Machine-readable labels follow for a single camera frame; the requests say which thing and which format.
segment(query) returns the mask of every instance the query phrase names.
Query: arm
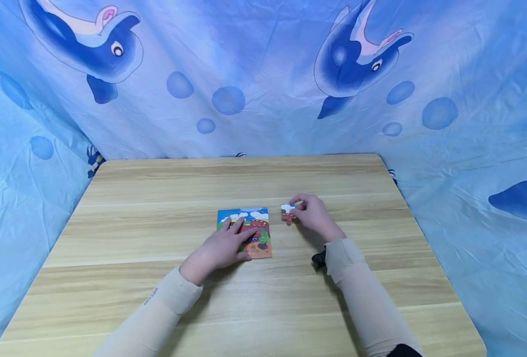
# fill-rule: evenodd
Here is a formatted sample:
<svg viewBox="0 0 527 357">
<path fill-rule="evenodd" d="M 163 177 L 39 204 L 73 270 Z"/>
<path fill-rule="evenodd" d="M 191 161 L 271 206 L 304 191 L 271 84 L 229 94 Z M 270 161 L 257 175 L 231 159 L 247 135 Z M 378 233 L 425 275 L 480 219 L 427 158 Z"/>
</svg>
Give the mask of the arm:
<svg viewBox="0 0 527 357">
<path fill-rule="evenodd" d="M 294 197 L 291 203 L 300 201 L 302 203 L 291 213 L 304 226 L 323 237 L 327 249 L 328 275 L 331 275 L 345 297 L 354 327 L 368 357 L 387 357 L 401 344 L 421 354 L 416 339 L 368 267 L 358 245 L 346 238 L 345 232 L 333 221 L 323 201 L 317 196 L 301 194 Z"/>
<path fill-rule="evenodd" d="M 184 313 L 202 293 L 202 282 L 212 271 L 251 260 L 237 248 L 255 234 L 237 234 L 243 218 L 232 226 L 227 219 L 181 266 L 174 268 L 149 297 L 94 352 L 93 357 L 155 357 Z"/>
</svg>

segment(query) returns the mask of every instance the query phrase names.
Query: blue fabric backdrop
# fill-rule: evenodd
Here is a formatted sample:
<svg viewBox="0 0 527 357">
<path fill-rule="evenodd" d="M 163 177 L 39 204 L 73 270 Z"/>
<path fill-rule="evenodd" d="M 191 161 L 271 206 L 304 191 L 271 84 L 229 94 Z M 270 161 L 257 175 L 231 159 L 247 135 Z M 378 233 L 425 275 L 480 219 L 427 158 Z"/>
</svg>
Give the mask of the blue fabric backdrop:
<svg viewBox="0 0 527 357">
<path fill-rule="evenodd" d="M 489 356 L 527 356 L 527 1 L 0 2 L 0 334 L 95 147 L 378 153 Z"/>
</svg>

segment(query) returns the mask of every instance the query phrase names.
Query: wood grain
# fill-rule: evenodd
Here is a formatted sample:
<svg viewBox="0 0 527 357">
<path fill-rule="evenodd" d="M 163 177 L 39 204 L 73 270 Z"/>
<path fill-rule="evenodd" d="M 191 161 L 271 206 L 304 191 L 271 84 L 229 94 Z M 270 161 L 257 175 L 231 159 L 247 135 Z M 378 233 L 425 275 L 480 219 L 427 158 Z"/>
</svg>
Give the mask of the wood grain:
<svg viewBox="0 0 527 357">
<path fill-rule="evenodd" d="M 219 271 L 161 356 L 356 356 L 342 297 L 281 222 L 323 198 L 362 248 L 427 356 L 485 356 L 481 338 L 376 155 L 163 159 L 101 167 L 0 341 L 0 357 L 90 356 L 213 232 L 219 209 L 270 210 L 274 257 Z"/>
</svg>

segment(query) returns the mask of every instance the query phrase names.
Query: person's left hand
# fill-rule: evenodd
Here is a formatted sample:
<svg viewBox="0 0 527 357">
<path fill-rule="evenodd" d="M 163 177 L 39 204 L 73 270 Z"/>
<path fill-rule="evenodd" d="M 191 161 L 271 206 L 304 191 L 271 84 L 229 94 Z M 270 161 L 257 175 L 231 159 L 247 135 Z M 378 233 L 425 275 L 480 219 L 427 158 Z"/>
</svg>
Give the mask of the person's left hand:
<svg viewBox="0 0 527 357">
<path fill-rule="evenodd" d="M 180 266 L 180 274 L 189 282 L 200 286 L 212 271 L 225 268 L 231 264 L 251 260 L 246 251 L 238 252 L 240 245 L 257 232 L 256 228 L 237 233 L 243 225 L 244 218 L 239 218 L 230 226 L 230 218 L 226 219 L 220 229 L 208 239 Z"/>
</svg>

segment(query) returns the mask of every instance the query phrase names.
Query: arm sleeve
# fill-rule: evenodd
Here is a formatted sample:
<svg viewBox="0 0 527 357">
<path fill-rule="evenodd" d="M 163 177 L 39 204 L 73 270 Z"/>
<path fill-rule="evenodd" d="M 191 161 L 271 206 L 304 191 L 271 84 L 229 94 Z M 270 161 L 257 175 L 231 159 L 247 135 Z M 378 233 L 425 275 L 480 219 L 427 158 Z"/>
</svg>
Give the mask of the arm sleeve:
<svg viewBox="0 0 527 357">
<path fill-rule="evenodd" d="M 95 351 L 93 357 L 155 357 L 180 317 L 198 300 L 196 286 L 174 268 Z"/>
<path fill-rule="evenodd" d="M 345 297 L 368 357 L 386 357 L 400 344 L 422 354 L 398 308 L 368 267 L 354 240 L 335 240 L 326 248 L 328 275 Z"/>
</svg>

